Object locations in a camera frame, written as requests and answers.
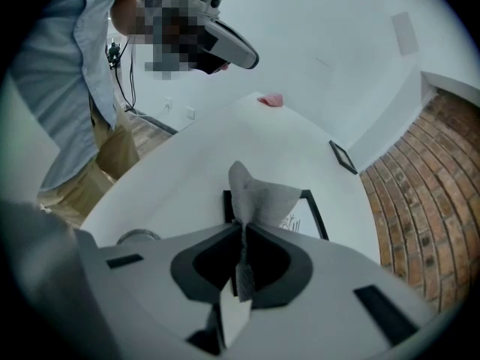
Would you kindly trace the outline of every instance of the electrical outlet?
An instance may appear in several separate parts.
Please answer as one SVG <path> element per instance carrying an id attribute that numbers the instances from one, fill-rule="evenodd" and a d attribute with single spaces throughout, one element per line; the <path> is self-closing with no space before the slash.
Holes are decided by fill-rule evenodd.
<path id="1" fill-rule="evenodd" d="M 165 97 L 165 106 L 163 107 L 163 110 L 170 112 L 171 109 L 172 109 L 172 98 Z"/>
<path id="2" fill-rule="evenodd" d="M 187 106 L 187 117 L 189 119 L 195 120 L 195 109 Z"/>

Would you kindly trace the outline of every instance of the khaki pants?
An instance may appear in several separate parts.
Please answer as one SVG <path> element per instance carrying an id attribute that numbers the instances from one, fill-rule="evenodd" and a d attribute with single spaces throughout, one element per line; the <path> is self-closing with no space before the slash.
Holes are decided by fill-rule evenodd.
<path id="1" fill-rule="evenodd" d="M 119 105 L 115 130 L 100 115 L 92 99 L 90 113 L 95 142 L 100 150 L 97 156 L 64 184 L 38 195 L 43 206 L 77 226 L 112 187 L 113 183 L 104 172 L 118 180 L 140 159 L 130 123 Z"/>

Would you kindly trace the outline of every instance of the red brick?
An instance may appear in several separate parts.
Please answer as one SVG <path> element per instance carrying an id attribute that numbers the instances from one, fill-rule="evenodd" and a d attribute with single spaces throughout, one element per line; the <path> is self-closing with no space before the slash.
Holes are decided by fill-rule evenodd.
<path id="1" fill-rule="evenodd" d="M 442 111 L 446 114 L 448 120 L 452 118 L 462 122 L 466 128 L 480 131 L 480 109 L 473 106 L 469 101 L 446 91 Z"/>
<path id="2" fill-rule="evenodd" d="M 434 199 L 426 187 L 420 187 L 417 190 L 418 197 L 421 201 L 425 214 L 427 215 L 428 224 L 432 231 L 433 238 L 436 242 L 446 237 L 445 229 L 443 228 L 443 222 L 435 205 Z"/>
<path id="3" fill-rule="evenodd" d="M 395 159 L 398 165 L 405 170 L 410 162 L 394 145 L 388 150 L 388 153 Z"/>
<path id="4" fill-rule="evenodd" d="M 367 168 L 367 173 L 370 176 L 372 182 L 379 178 L 377 171 L 371 165 Z"/>
<path id="5" fill-rule="evenodd" d="M 473 176 L 472 183 L 477 192 L 480 193 L 480 174 Z"/>
<path id="6" fill-rule="evenodd" d="M 410 183 L 407 181 L 406 178 L 404 178 L 401 181 L 398 181 L 398 186 L 400 187 L 400 190 L 402 191 L 403 197 L 406 200 L 406 203 L 409 206 L 414 206 L 419 203 L 419 198 L 416 196 L 415 191 L 413 190 L 412 186 Z"/>
<path id="7" fill-rule="evenodd" d="M 465 136 L 466 140 L 477 149 L 480 146 L 480 134 L 478 134 L 475 130 L 470 130 L 470 132 Z"/>
<path id="8" fill-rule="evenodd" d="M 419 139 L 419 135 L 422 133 L 420 127 L 416 124 L 416 120 L 408 127 L 408 131 Z"/>
<path id="9" fill-rule="evenodd" d="M 437 254 L 435 252 L 434 243 L 431 240 L 430 233 L 423 232 L 419 235 L 419 238 L 421 242 L 421 256 L 425 270 L 435 268 L 435 271 L 437 271 Z"/>
<path id="10" fill-rule="evenodd" d="M 375 192 L 374 184 L 372 183 L 366 172 L 360 173 L 360 179 L 367 194 L 372 194 Z"/>
<path id="11" fill-rule="evenodd" d="M 438 172 L 442 168 L 442 165 L 427 149 L 425 149 L 420 156 L 433 173 Z"/>
<path id="12" fill-rule="evenodd" d="M 384 182 L 387 182 L 389 179 L 392 178 L 392 174 L 381 160 L 375 161 L 373 165 L 375 166 L 376 171 L 379 173 L 380 177 L 383 179 Z"/>
<path id="13" fill-rule="evenodd" d="M 457 294 L 457 284 L 455 277 L 449 276 L 442 280 L 442 295 L 440 297 L 440 310 L 444 311 L 455 303 L 455 296 Z"/>
<path id="14" fill-rule="evenodd" d="M 425 121 L 422 117 L 417 118 L 415 124 L 432 137 L 435 137 L 439 132 L 431 123 Z"/>
<path id="15" fill-rule="evenodd" d="M 405 247 L 395 247 L 393 250 L 394 272 L 401 278 L 407 279 L 407 255 Z"/>
<path id="16" fill-rule="evenodd" d="M 438 115 L 438 112 L 442 110 L 446 103 L 445 95 L 442 89 L 437 89 L 436 94 L 430 100 L 423 112 L 431 113 L 434 116 Z"/>
<path id="17" fill-rule="evenodd" d="M 436 138 L 439 144 L 445 148 L 445 150 L 454 157 L 454 159 L 460 164 L 462 169 L 465 173 L 472 177 L 474 174 L 478 172 L 475 165 L 473 165 L 472 161 L 468 158 L 466 154 L 464 154 L 450 139 L 448 139 L 444 134 L 440 133 Z"/>
<path id="18" fill-rule="evenodd" d="M 412 150 L 410 146 L 404 139 L 400 139 L 395 143 L 395 146 L 398 148 L 400 152 L 402 152 L 405 156 Z"/>
<path id="19" fill-rule="evenodd" d="M 419 232 L 425 231 L 428 229 L 427 218 L 423 212 L 423 208 L 420 205 L 416 205 L 410 209 L 413 216 L 413 221 L 415 222 L 416 229 Z"/>
<path id="20" fill-rule="evenodd" d="M 451 129 L 457 131 L 463 136 L 467 135 L 468 131 L 470 130 L 466 124 L 455 117 L 448 117 L 447 124 L 451 127 Z"/>
<path id="21" fill-rule="evenodd" d="M 440 161 L 450 173 L 455 174 L 458 170 L 458 165 L 450 157 L 450 155 L 448 153 L 446 153 L 445 150 L 437 142 L 435 142 L 434 139 L 432 139 L 430 136 L 428 136 L 422 130 L 420 130 L 417 127 L 413 128 L 413 130 L 415 131 L 415 135 L 418 137 L 418 139 L 422 143 L 424 143 L 427 146 L 427 148 L 433 153 L 434 157 L 438 161 Z M 435 162 L 430 163 L 430 164 L 432 164 L 432 166 L 430 168 L 433 167 L 433 169 L 435 171 L 438 170 Z"/>
<path id="22" fill-rule="evenodd" d="M 475 149 L 473 149 L 469 154 L 470 159 L 476 165 L 476 167 L 480 170 L 480 153 L 478 153 Z"/>
<path id="23" fill-rule="evenodd" d="M 458 172 L 458 164 L 435 140 L 428 137 L 425 144 L 452 175 Z"/>
<path id="24" fill-rule="evenodd" d="M 470 270 L 464 234 L 462 233 L 461 226 L 455 216 L 445 220 L 445 225 L 448 230 L 448 236 L 450 238 L 451 248 L 453 250 L 457 282 L 459 284 L 466 284 L 470 279 Z"/>
<path id="25" fill-rule="evenodd" d="M 472 209 L 473 216 L 480 227 L 480 196 L 475 195 L 470 199 L 470 208 Z"/>
<path id="26" fill-rule="evenodd" d="M 457 288 L 457 297 L 456 297 L 457 301 L 462 302 L 463 300 L 467 299 L 468 292 L 469 292 L 469 284 L 460 285 Z"/>
<path id="27" fill-rule="evenodd" d="M 431 113 L 428 112 L 422 112 L 420 113 L 420 117 L 423 118 L 425 121 L 433 123 L 435 122 L 435 115 L 432 115 Z"/>
<path id="28" fill-rule="evenodd" d="M 438 244 L 436 246 L 436 252 L 438 254 L 438 263 L 440 276 L 446 276 L 454 273 L 455 266 L 453 263 L 452 249 L 448 241 Z"/>
<path id="29" fill-rule="evenodd" d="M 475 188 L 473 187 L 470 180 L 467 178 L 467 175 L 462 171 L 458 172 L 455 176 L 455 181 L 457 182 L 458 187 L 462 191 L 463 196 L 465 199 L 469 199 L 475 194 Z"/>
<path id="30" fill-rule="evenodd" d="M 427 187 L 433 191 L 438 188 L 439 184 L 438 181 L 435 179 L 434 174 L 428 168 L 427 164 L 423 162 L 423 160 L 418 156 L 414 151 L 411 151 L 407 157 L 412 162 L 413 166 L 416 168 L 418 173 L 420 174 L 421 178 L 427 185 Z"/>
<path id="31" fill-rule="evenodd" d="M 458 188 L 455 180 L 445 169 L 441 169 L 438 172 L 438 178 L 442 182 L 448 197 L 450 197 L 451 201 L 453 202 L 455 210 L 457 211 L 462 224 L 467 225 L 472 221 L 472 215 L 468 209 L 467 201 L 460 192 L 460 188 Z"/>
<path id="32" fill-rule="evenodd" d="M 442 217 L 447 218 L 451 216 L 453 214 L 453 205 L 450 203 L 443 189 L 435 190 L 432 194 Z"/>
<path id="33" fill-rule="evenodd" d="M 417 287 L 423 281 L 422 258 L 419 254 L 408 257 L 408 284 Z"/>
<path id="34" fill-rule="evenodd" d="M 419 142 L 419 140 L 415 136 L 413 136 L 410 132 L 406 132 L 402 136 L 402 139 L 404 139 L 419 154 L 421 154 L 425 150 L 424 145 L 421 142 Z"/>
<path id="35" fill-rule="evenodd" d="M 392 247 L 402 245 L 404 243 L 404 236 L 398 220 L 393 223 L 388 223 L 388 231 L 390 232 L 390 241 Z"/>
<path id="36" fill-rule="evenodd" d="M 382 207 L 380 206 L 380 201 L 378 200 L 378 196 L 375 193 L 368 195 L 368 201 L 370 201 L 370 207 L 372 208 L 372 213 L 377 213 L 382 211 Z"/>
<path id="37" fill-rule="evenodd" d="M 432 265 L 424 268 L 425 298 L 427 301 L 436 299 L 440 295 L 440 284 L 437 274 L 437 266 Z"/>
<path id="38" fill-rule="evenodd" d="M 390 170 L 392 175 L 395 175 L 400 171 L 400 167 L 395 163 L 395 161 L 393 160 L 393 157 L 390 154 L 385 153 L 382 156 L 382 161 L 386 165 L 386 167 Z"/>
<path id="39" fill-rule="evenodd" d="M 467 155 L 470 155 L 470 153 L 473 150 L 472 145 L 461 135 L 459 135 L 457 132 L 454 130 L 450 129 L 449 127 L 446 127 L 445 125 L 438 124 L 440 130 L 450 138 L 457 146 L 460 147 L 462 151 L 464 151 Z"/>
<path id="40" fill-rule="evenodd" d="M 390 178 L 386 183 L 385 186 L 387 188 L 388 193 L 390 194 L 391 199 L 395 202 L 398 200 L 402 200 L 404 197 L 402 193 L 398 189 L 397 184 L 393 178 Z"/>
<path id="41" fill-rule="evenodd" d="M 463 228 L 465 235 L 466 250 L 470 260 L 476 260 L 480 257 L 480 241 L 479 234 L 473 224 L 467 225 Z"/>
<path id="42" fill-rule="evenodd" d="M 472 263 L 470 266 L 470 283 L 475 284 L 477 279 L 479 278 L 479 272 L 480 272 L 480 262 L 477 260 Z"/>
<path id="43" fill-rule="evenodd" d="M 406 177 L 410 184 L 416 189 L 424 185 L 424 182 L 420 175 L 415 171 L 415 168 L 409 163 L 409 165 L 404 170 Z"/>
<path id="44" fill-rule="evenodd" d="M 382 180 L 378 178 L 373 182 L 373 185 L 376 189 L 376 193 L 380 199 L 380 203 L 382 204 L 383 211 L 385 212 L 385 217 L 387 220 L 393 218 L 395 216 L 395 208 L 393 206 L 392 199 L 390 199 L 389 194 L 383 184 Z"/>
<path id="45" fill-rule="evenodd" d="M 380 250 L 380 262 L 382 266 L 392 264 L 392 255 L 390 253 L 389 230 L 383 214 L 376 213 L 373 215 L 375 220 L 376 235 L 378 237 L 378 245 Z"/>
<path id="46" fill-rule="evenodd" d="M 416 231 L 413 226 L 410 209 L 404 200 L 396 202 L 395 207 L 398 212 L 398 217 L 400 218 L 400 224 L 403 230 L 403 238 L 405 239 L 406 244 L 406 251 L 408 254 L 414 254 L 419 250 L 419 243 L 417 242 Z"/>

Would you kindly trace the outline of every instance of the black opening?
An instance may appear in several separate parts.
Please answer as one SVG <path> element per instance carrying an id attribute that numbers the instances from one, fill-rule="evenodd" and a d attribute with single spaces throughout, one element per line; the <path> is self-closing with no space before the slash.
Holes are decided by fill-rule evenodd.
<path id="1" fill-rule="evenodd" d="M 143 257 L 135 253 L 134 255 L 117 257 L 115 259 L 108 259 L 106 261 L 106 264 L 110 267 L 110 269 L 115 269 L 123 266 L 128 266 L 129 264 L 133 264 L 141 260 L 143 260 Z"/>
<path id="2" fill-rule="evenodd" d="M 193 69 L 203 71 L 210 75 L 218 71 L 220 67 L 225 64 L 229 63 L 218 56 L 212 55 L 211 53 L 201 52 L 197 55 L 196 65 L 193 66 Z"/>
<path id="3" fill-rule="evenodd" d="M 239 235 L 230 234 L 196 256 L 193 267 L 210 284 L 222 290 L 235 272 L 241 249 Z"/>
<path id="4" fill-rule="evenodd" d="M 214 304 L 208 316 L 205 329 L 196 331 L 187 342 L 212 355 L 220 355 L 224 347 L 224 330 L 222 329 L 220 305 Z"/>
<path id="5" fill-rule="evenodd" d="M 247 258 L 257 292 L 280 279 L 290 266 L 287 251 L 258 233 L 247 234 Z"/>
<path id="6" fill-rule="evenodd" d="M 417 327 L 376 286 L 366 286 L 353 292 L 392 346 L 418 331 Z"/>
<path id="7" fill-rule="evenodd" d="M 211 0 L 210 5 L 212 8 L 218 8 L 218 6 L 220 5 L 220 0 Z"/>

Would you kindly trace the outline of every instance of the cable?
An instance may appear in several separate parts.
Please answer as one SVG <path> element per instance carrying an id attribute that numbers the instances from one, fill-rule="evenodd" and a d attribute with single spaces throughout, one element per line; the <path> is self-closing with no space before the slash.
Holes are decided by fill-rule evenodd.
<path id="1" fill-rule="evenodd" d="M 137 93 L 135 92 L 135 84 L 134 84 L 134 53 L 133 53 L 133 50 L 130 53 L 130 73 L 129 73 L 130 74 L 130 76 L 129 76 L 130 77 L 130 90 L 131 90 L 131 93 L 132 93 L 132 104 L 130 104 L 130 102 L 127 100 L 127 98 L 125 96 L 125 93 L 123 92 L 123 88 L 122 88 L 122 84 L 120 84 L 119 72 L 118 72 L 119 63 L 122 60 L 122 56 L 123 56 L 125 50 L 127 49 L 127 45 L 130 42 L 130 39 L 131 39 L 130 37 L 127 39 L 127 43 L 123 47 L 123 50 L 121 51 L 120 56 L 118 57 L 117 63 L 115 64 L 115 78 L 117 80 L 118 87 L 120 88 L 121 96 L 123 96 L 124 100 L 128 104 L 128 108 L 125 110 L 125 112 L 131 111 L 135 107 L 135 103 L 137 102 Z"/>
<path id="2" fill-rule="evenodd" d="M 118 84 L 118 87 L 120 88 L 121 95 L 123 96 L 124 100 L 128 103 L 128 105 L 130 106 L 130 103 L 128 102 L 127 98 L 125 97 L 125 93 L 123 92 L 122 84 L 120 84 L 119 73 L 117 71 L 117 69 L 119 67 L 119 62 L 122 59 L 123 52 L 125 52 L 125 50 L 127 49 L 127 45 L 128 45 L 129 41 L 130 41 L 130 38 L 127 39 L 127 43 L 123 47 L 123 50 L 121 51 L 120 56 L 118 57 L 117 63 L 115 64 L 115 78 L 117 79 L 117 84 Z"/>

